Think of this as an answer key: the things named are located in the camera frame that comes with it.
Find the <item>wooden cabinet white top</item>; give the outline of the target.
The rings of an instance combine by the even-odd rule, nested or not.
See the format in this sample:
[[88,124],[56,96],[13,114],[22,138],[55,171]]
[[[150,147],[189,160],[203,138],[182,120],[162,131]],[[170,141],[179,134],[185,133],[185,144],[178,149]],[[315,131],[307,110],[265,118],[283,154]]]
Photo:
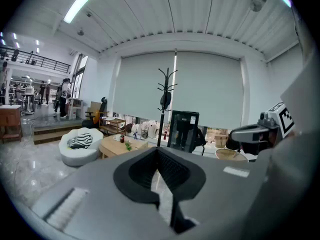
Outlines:
[[0,140],[19,139],[23,137],[20,105],[0,106]]

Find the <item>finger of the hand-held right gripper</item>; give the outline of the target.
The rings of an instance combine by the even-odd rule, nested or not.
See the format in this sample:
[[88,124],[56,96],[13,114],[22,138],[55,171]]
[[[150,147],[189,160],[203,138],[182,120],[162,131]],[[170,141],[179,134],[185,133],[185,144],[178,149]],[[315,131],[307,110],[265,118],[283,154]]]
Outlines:
[[257,144],[260,136],[265,132],[265,127],[259,124],[251,124],[232,130],[229,138],[235,142]]

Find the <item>wooden steps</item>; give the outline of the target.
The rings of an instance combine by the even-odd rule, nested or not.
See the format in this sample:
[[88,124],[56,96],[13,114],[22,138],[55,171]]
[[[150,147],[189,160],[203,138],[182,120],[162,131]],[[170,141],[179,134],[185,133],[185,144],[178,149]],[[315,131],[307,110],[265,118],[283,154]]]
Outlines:
[[78,130],[81,127],[81,124],[35,127],[33,130],[33,143],[34,145],[40,145],[59,141],[63,135],[71,130]]

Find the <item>black coat rack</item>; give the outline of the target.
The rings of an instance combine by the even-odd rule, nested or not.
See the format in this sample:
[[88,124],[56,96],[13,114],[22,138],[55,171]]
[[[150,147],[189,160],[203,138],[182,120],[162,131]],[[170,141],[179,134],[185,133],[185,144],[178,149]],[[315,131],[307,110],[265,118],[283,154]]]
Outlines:
[[163,131],[163,125],[164,125],[164,118],[165,118],[165,112],[170,112],[171,109],[168,109],[171,99],[172,99],[172,94],[169,95],[170,92],[174,90],[174,86],[177,85],[171,84],[169,85],[169,80],[172,75],[174,75],[177,70],[175,69],[172,73],[169,73],[169,68],[167,68],[166,73],[164,73],[160,68],[158,69],[161,73],[164,75],[164,84],[158,83],[159,86],[162,88],[157,88],[160,91],[163,91],[163,94],[160,99],[160,105],[161,108],[158,108],[159,111],[161,111],[161,117],[160,117],[160,125],[159,125],[159,132],[158,132],[158,140],[157,140],[157,147],[161,146],[161,139],[162,139],[162,131]]

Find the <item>black glass-door cabinet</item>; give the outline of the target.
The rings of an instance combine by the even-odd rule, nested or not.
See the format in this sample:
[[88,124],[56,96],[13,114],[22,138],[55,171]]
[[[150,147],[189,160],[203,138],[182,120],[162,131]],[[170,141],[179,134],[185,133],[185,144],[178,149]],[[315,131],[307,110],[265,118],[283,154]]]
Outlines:
[[192,153],[196,147],[199,116],[198,112],[173,110],[167,147]]

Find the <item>ceiling light tube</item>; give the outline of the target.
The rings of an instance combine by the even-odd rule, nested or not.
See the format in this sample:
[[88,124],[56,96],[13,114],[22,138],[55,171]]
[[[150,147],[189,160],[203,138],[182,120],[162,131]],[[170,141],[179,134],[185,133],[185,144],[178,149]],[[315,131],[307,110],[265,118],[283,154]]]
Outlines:
[[88,1],[89,0],[75,0],[71,7],[68,9],[66,15],[63,18],[63,21],[67,24],[70,24],[77,15],[77,13]]

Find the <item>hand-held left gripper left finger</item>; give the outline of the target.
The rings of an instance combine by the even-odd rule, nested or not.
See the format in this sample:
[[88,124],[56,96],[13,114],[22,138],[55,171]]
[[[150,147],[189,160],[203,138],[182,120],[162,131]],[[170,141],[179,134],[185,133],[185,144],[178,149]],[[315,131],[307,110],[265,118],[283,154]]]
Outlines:
[[121,163],[113,173],[113,181],[118,190],[133,202],[152,204],[158,209],[160,197],[152,191],[152,181],[158,169],[156,147]]

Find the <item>wooden coffee table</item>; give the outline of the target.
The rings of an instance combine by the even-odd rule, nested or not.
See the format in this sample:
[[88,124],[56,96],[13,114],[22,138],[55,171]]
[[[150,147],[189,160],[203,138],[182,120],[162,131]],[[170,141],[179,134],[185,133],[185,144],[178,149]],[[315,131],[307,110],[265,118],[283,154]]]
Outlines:
[[119,156],[138,149],[148,148],[148,142],[144,140],[134,139],[132,137],[125,136],[124,140],[130,142],[131,150],[127,149],[125,143],[115,140],[114,135],[104,137],[99,146],[99,150],[102,153],[102,159]]

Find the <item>white table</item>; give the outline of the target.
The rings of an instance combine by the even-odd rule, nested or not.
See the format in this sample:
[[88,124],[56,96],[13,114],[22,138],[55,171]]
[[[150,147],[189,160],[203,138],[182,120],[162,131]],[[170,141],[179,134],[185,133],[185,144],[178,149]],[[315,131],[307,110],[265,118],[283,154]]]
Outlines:
[[68,119],[75,120],[83,118],[83,100],[79,98],[69,98]]

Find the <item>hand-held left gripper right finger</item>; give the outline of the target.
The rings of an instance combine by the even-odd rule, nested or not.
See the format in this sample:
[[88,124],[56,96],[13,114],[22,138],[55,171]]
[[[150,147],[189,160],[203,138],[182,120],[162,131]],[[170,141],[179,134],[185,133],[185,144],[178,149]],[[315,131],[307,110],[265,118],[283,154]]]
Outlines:
[[194,199],[206,182],[204,170],[178,156],[174,150],[157,148],[157,170],[173,195],[170,227],[183,233],[196,224],[185,218],[179,203]]

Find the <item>white beanbag chair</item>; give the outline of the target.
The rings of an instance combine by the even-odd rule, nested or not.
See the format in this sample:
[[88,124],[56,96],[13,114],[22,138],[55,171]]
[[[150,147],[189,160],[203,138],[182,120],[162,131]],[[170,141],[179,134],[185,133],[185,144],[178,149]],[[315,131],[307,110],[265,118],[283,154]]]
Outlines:
[[[77,140],[83,135],[90,135],[92,142],[87,148],[71,148],[72,141]],[[95,161],[100,154],[100,144],[104,135],[96,128],[79,128],[72,129],[64,134],[58,144],[62,161],[71,167],[83,166],[87,163]]]

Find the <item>black balcony railing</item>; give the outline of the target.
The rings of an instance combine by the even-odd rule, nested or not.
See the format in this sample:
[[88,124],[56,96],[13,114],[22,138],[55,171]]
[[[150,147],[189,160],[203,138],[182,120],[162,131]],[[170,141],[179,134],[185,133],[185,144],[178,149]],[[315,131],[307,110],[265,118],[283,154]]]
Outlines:
[[18,49],[5,47],[0,47],[0,59],[31,66],[37,66],[60,73],[67,73],[71,67],[69,64],[66,64],[64,62],[36,55],[31,52],[25,52]]

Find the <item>wooden shelf rack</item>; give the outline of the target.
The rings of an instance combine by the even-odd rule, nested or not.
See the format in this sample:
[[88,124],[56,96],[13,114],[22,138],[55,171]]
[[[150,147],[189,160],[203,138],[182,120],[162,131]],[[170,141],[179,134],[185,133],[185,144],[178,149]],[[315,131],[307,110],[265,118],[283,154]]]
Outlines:
[[99,120],[99,130],[107,135],[126,135],[126,120],[123,119],[107,119],[101,118]]

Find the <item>black office chair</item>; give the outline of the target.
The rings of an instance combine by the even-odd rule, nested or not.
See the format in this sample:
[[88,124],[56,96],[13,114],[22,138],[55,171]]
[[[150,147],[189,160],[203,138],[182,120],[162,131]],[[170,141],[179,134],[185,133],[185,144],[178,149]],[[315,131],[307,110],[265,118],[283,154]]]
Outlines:
[[107,106],[108,100],[106,97],[102,97],[101,102],[92,101],[90,107],[85,112],[85,119],[82,121],[81,126],[88,129],[98,129],[99,124],[94,124],[93,117],[95,116],[96,111],[100,112],[100,119],[105,116],[108,113]]

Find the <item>black white striped cushion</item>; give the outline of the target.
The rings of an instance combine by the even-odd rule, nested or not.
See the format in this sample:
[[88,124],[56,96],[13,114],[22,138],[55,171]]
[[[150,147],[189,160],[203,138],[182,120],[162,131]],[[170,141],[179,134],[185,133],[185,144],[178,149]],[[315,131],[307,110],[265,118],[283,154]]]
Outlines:
[[67,142],[70,149],[87,149],[93,142],[93,137],[89,133],[80,134]]

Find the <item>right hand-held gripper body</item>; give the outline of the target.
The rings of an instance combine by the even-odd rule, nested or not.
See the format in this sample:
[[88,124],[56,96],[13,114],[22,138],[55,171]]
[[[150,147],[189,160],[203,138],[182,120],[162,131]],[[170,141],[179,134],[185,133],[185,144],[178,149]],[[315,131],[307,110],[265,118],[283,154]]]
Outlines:
[[266,141],[270,133],[275,135],[276,141],[283,140],[295,127],[290,112],[283,102],[278,102],[268,111],[262,112],[258,124],[268,131],[259,134],[260,141]]

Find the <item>grey roller blind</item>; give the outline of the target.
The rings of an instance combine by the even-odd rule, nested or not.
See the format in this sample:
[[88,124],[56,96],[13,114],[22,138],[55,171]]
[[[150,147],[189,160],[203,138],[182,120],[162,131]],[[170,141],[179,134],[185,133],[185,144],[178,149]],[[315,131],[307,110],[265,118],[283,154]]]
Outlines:
[[243,113],[240,61],[200,52],[178,52],[172,108],[199,113],[201,126],[235,129]]
[[158,121],[160,99],[167,70],[174,68],[175,53],[158,52],[126,57],[121,60],[116,79],[113,112]]

